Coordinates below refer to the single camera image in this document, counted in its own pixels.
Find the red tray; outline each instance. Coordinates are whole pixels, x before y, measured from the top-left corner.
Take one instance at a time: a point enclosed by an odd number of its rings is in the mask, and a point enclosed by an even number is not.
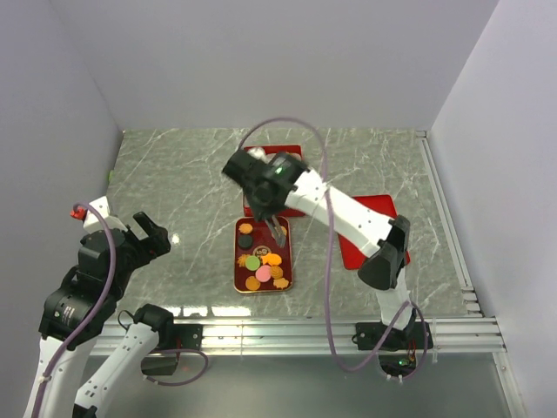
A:
[[[265,154],[276,154],[277,152],[289,152],[291,154],[298,154],[302,158],[302,147],[299,145],[263,145],[263,146],[246,146],[245,150],[250,150],[251,148],[263,148]],[[245,197],[242,198],[244,202],[244,216],[253,216],[252,209],[248,206]],[[287,208],[278,214],[279,216],[284,216],[287,218],[299,218],[305,216],[303,212],[297,211],[296,209]]]
[[[271,231],[265,222],[256,222],[254,218],[242,218],[236,222],[236,233],[234,234],[234,287],[241,293],[259,293],[259,292],[283,292],[292,287],[292,251],[290,246],[290,225],[288,220],[283,217],[277,217],[281,226],[286,228],[286,244],[280,248],[271,236]],[[253,231],[250,234],[253,237],[253,245],[247,250],[243,250],[237,245],[238,237],[242,235],[239,231],[241,224],[250,224],[253,226]],[[245,255],[256,255],[260,257],[268,252],[278,254],[282,259],[280,268],[283,270],[283,278],[286,279],[287,286],[284,288],[277,288],[274,285],[274,279],[271,278],[265,283],[260,283],[258,290],[249,290],[245,286],[245,281],[250,276],[255,276],[255,272],[248,270],[245,267],[238,265],[238,258]]]
[[[394,207],[393,198],[388,194],[380,194],[377,196],[356,196],[353,198],[359,203],[375,212],[394,218],[397,216],[397,210]],[[348,239],[339,235],[340,253],[342,254],[342,261],[346,270],[359,269],[366,256],[362,254],[359,249]],[[410,263],[410,254],[406,252],[406,263]]]

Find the pink cookie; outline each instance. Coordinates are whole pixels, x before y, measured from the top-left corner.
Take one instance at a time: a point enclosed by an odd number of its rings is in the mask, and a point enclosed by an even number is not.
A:
[[[265,283],[271,279],[271,266],[261,266],[255,272],[255,278],[261,283]]]

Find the orange cookie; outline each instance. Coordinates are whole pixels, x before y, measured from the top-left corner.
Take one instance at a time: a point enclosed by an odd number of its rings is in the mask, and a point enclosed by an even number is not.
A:
[[[252,233],[253,226],[251,226],[250,224],[240,224],[238,230],[240,231],[240,233]]]
[[[247,260],[248,255],[247,254],[242,254],[238,257],[238,260],[236,261],[238,263],[238,267],[245,267],[245,261]]]
[[[261,257],[263,264],[268,264],[269,266],[280,266],[282,259],[278,254],[268,253]]]
[[[272,281],[272,284],[277,288],[277,289],[286,289],[289,285],[290,282],[285,279],[284,277],[280,278],[280,279],[275,279]]]
[[[273,277],[274,279],[280,279],[282,277],[282,274],[282,268],[280,268],[279,266],[271,267],[271,277]]]
[[[260,286],[261,283],[255,278],[255,276],[250,276],[245,280],[245,287],[247,290],[255,291],[258,290]]]

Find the white enclosure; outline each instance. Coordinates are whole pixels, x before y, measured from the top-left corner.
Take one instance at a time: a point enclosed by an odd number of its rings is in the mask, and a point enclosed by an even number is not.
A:
[[[51,2],[123,128],[429,128],[496,4]]]
[[[284,114],[428,131],[529,416],[557,415],[556,28],[554,0],[4,1],[2,416],[23,413],[83,231],[69,209],[104,193],[121,131]]]
[[[499,3],[432,128],[480,303],[531,416],[557,412],[557,3]]]

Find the marble surface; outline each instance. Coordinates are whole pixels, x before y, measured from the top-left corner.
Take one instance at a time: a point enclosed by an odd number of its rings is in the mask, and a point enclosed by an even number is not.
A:
[[[322,316],[326,228],[310,218],[290,219],[294,286],[283,293],[238,293],[232,284],[234,224],[241,191],[223,175],[245,130],[127,131],[108,197],[118,216],[145,211],[168,228],[169,254],[136,271],[118,309],[144,303],[176,315]],[[391,194],[412,222],[406,268],[411,297],[427,315],[466,314],[426,167],[413,131],[320,129],[329,150],[330,180],[352,196]],[[303,129],[271,128],[249,145],[300,144],[319,166],[319,144]],[[373,293],[342,265],[335,240],[331,306],[335,316],[379,315]]]

